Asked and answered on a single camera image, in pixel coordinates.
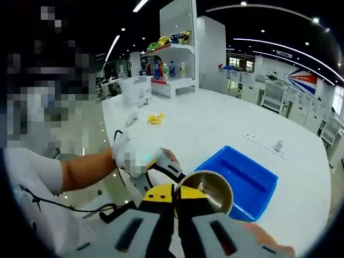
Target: ceiling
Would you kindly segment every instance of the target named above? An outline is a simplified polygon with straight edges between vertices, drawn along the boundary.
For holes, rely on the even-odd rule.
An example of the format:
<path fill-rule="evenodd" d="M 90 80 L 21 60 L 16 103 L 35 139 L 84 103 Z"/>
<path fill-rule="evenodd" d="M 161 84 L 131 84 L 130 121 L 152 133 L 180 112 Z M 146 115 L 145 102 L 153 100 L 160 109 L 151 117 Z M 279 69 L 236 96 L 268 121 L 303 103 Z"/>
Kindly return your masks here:
<path fill-rule="evenodd" d="M 59 1 L 58 5 L 49 4 L 55 8 L 48 9 L 50 13 L 47 16 L 48 20 L 41 20 L 40 6 L 48 5 L 46 1 L 33 7 L 30 1 L 13 0 L 9 4 L 8 14 L 12 22 L 8 22 L 8 28 L 16 33 L 8 37 L 11 42 L 8 49 L 12 49 L 13 53 L 22 53 L 23 57 L 27 56 L 27 60 L 21 60 L 21 62 L 27 62 L 28 67 L 39 66 L 37 60 L 40 60 L 40 55 L 35 52 L 35 44 L 40 44 L 44 54 L 50 56 L 48 61 L 46 57 L 42 58 L 44 61 L 40 66 L 72 67 L 73 65 L 63 64 L 76 59 L 74 48 L 78 53 L 90 54 L 90 59 L 94 59 L 92 65 L 102 65 L 113 40 L 120 35 L 109 61 L 120 57 L 126 58 L 130 52 L 145 51 L 151 42 L 157 41 L 160 36 L 159 10 L 172 0 L 149 0 L 138 13 L 133 13 L 133 9 L 139 2 L 140 0 L 94 2 L 64 0 Z M 253 54 L 252 51 L 271 54 L 273 54 L 272 50 L 284 51 L 292 54 L 293 60 L 311 69 L 318 71 L 320 68 L 319 72 L 331 81 L 338 80 L 327 68 L 294 51 L 269 44 L 235 41 L 233 38 L 271 41 L 314 56 L 342 76 L 344 75 L 344 60 L 341 68 L 337 66 L 342 57 L 339 46 L 341 45 L 342 49 L 344 46 L 344 31 L 342 25 L 338 23 L 338 17 L 342 16 L 343 6 L 338 6 L 339 2 L 335 6 L 329 1 L 321 1 L 318 4 L 312 0 L 247 0 L 248 4 L 280 6 L 308 17 L 319 17 L 320 24 L 324 27 L 284 11 L 265 8 L 245 6 L 206 12 L 208 9 L 219 6 L 240 4 L 240 0 L 196 0 L 196 2 L 197 16 L 207 15 L 226 25 L 227 44 L 231 45 L 228 48 L 240 49 L 241 52 L 247 54 Z M 56 25 L 54 19 L 61 20 L 61 27 Z"/>

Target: workstation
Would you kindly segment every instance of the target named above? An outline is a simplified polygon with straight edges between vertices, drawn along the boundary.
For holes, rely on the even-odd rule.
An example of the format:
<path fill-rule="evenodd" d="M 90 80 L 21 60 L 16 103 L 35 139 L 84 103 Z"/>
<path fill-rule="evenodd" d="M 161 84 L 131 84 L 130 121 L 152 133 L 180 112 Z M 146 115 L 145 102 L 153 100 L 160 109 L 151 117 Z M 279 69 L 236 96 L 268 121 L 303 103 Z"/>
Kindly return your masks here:
<path fill-rule="evenodd" d="M 218 14 L 200 16 L 196 9 L 196 1 L 175 0 L 160 10 L 160 39 L 139 56 L 152 70 L 118 79 L 122 94 L 101 103 L 109 143 L 118 130 L 128 132 L 136 167 L 148 167 L 163 147 L 173 150 L 186 177 L 203 169 L 223 176 L 233 194 L 230 218 L 257 223 L 303 255 L 327 226 L 330 168 L 344 157 L 342 119 L 331 109 L 333 97 L 323 94 L 334 85 L 317 71 L 295 67 L 289 61 L 295 57 L 276 60 L 258 51 L 251 52 L 249 66 L 245 62 L 250 69 L 233 69 L 226 60 L 226 50 L 233 48 L 228 27 L 214 17 Z M 186 44 L 164 41 L 181 31 L 190 31 Z M 244 49 L 246 43 L 240 44 Z M 137 59 L 130 56 L 130 63 Z M 160 70 L 171 61 L 180 72 L 173 75 L 171 64 L 166 75 Z M 289 67 L 280 71 L 272 61 L 289 62 Z M 141 183 L 126 171 L 120 169 L 119 175 L 139 207 L 149 191 L 142 193 Z M 176 189 L 181 183 L 157 169 L 145 178 L 152 186 Z M 109 201 L 106 196 L 100 197 L 102 204 Z M 170 251 L 183 257 L 178 230 L 172 239 Z"/>

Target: metal bowl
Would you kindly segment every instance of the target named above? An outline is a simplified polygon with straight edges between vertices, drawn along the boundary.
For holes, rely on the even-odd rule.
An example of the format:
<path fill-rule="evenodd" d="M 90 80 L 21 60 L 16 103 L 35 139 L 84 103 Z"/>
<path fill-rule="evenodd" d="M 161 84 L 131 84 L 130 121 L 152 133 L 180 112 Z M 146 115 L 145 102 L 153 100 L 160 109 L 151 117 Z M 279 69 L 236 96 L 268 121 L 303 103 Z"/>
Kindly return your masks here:
<path fill-rule="evenodd" d="M 209 170 L 200 170 L 186 176 L 177 186 L 185 185 L 204 193 L 215 212 L 229 214 L 233 206 L 233 190 L 230 184 L 219 174 Z"/>

